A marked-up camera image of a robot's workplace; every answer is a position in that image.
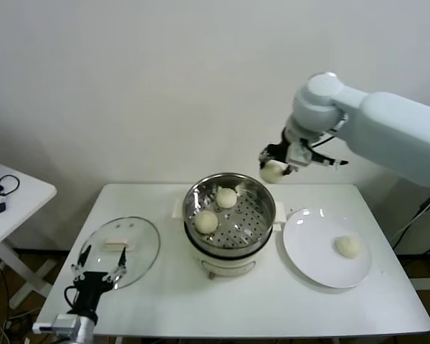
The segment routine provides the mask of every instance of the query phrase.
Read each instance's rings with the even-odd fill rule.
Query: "white wall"
[[[0,1],[0,161],[59,191],[13,242],[70,247],[106,183],[257,176],[325,70],[430,105],[430,0]],[[387,231],[430,192],[398,202],[411,186],[340,141],[323,150],[350,165],[286,182],[356,183]]]

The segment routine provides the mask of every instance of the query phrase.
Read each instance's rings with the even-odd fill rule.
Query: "perforated steamer tray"
[[[230,209],[215,201],[219,187],[237,192],[237,203]],[[214,212],[219,225],[214,233],[196,230],[194,217],[203,210]],[[206,177],[191,187],[183,201],[183,220],[191,243],[200,251],[219,259],[241,259],[257,252],[269,239],[275,218],[275,203],[258,181],[238,173]]]

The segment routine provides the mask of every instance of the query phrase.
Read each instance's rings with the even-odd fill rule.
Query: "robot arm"
[[[310,163],[345,165],[312,149],[324,133],[344,140],[355,154],[430,187],[430,107],[387,92],[345,86],[333,73],[311,77],[293,101],[278,145],[260,154],[261,175],[286,175]],[[271,161],[285,166],[272,170]]]

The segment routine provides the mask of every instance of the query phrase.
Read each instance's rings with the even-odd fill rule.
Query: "white tabletop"
[[[174,338],[286,338],[417,333],[430,330],[421,304],[383,232],[355,186],[276,185],[270,191],[286,210],[322,207],[352,219],[369,244],[373,266],[349,290],[310,281],[293,267],[282,232],[273,232],[248,274],[209,280],[191,257],[181,221],[171,218],[189,185],[107,185],[99,195],[39,314],[51,323],[69,310],[63,290],[70,265],[86,238],[105,222],[142,216],[161,234],[158,258],[147,275],[101,297],[95,333]]]
[[[0,214],[0,242],[56,194],[56,188],[53,185],[0,165],[0,176],[6,174],[19,178],[21,185],[6,197],[6,211]],[[1,185],[7,192],[14,188],[16,181],[5,178]]]

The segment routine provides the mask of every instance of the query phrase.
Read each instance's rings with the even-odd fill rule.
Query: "floor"
[[[34,271],[36,271],[46,259],[54,259],[57,261],[57,266],[47,275],[46,280],[53,283],[56,280],[57,274],[59,273],[64,263],[65,257],[61,256],[47,256],[40,254],[23,254],[21,259]],[[409,277],[430,277],[430,265],[427,262],[412,262],[406,267],[406,272]],[[23,280],[20,276],[10,270],[8,267],[4,269],[4,275],[6,282],[9,287],[10,296],[13,295],[23,284]],[[422,299],[427,311],[430,314],[430,291],[419,292],[419,297]],[[9,317],[22,314],[24,312],[36,309],[29,318],[29,323],[36,318],[38,314],[38,308],[44,303],[44,298],[37,293],[32,293],[17,310],[10,310]],[[0,326],[3,325],[6,319],[6,288],[2,278],[0,278]],[[26,336],[30,339],[30,344],[50,344],[53,339],[49,336],[35,335],[28,332]],[[100,344],[113,344],[114,338],[98,338]],[[156,339],[139,339],[139,338],[125,338],[123,343],[125,344],[318,344],[318,343],[331,343],[328,339],[294,339],[294,340],[156,340]],[[23,340],[12,340],[11,343],[23,343]],[[356,338],[345,338],[341,340],[341,343],[357,343]],[[399,335],[396,338],[386,338],[383,344],[430,344],[430,333],[422,335]]]

